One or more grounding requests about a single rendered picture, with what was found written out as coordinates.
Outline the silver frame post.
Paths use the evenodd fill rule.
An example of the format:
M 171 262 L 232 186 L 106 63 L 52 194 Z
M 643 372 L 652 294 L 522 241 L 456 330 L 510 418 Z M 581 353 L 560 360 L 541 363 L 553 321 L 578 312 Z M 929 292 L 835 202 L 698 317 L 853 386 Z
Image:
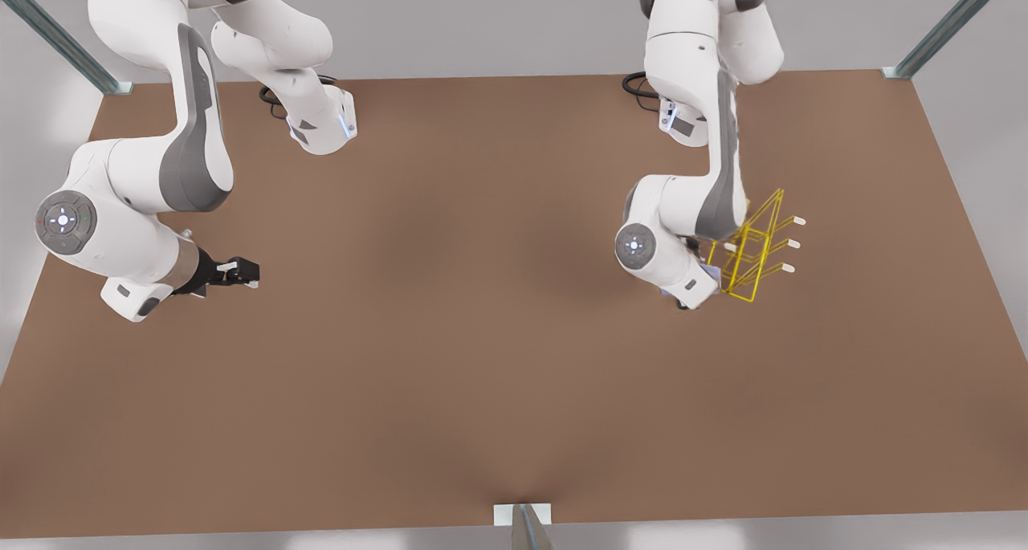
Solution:
M 493 524 L 511 528 L 510 550 L 554 550 L 545 529 L 553 524 L 551 503 L 495 505 Z
M 911 80 L 991 0 L 958 0 L 896 66 L 882 67 L 886 80 Z
M 100 64 L 99 60 L 96 60 L 78 40 L 52 19 L 39 2 L 36 0 L 0 1 L 4 2 L 37 35 L 40 35 L 48 45 L 51 45 L 51 48 L 54 48 L 59 56 L 62 56 L 100 93 L 106 96 L 125 96 L 125 94 L 133 91 L 132 82 L 118 81 L 107 68 Z

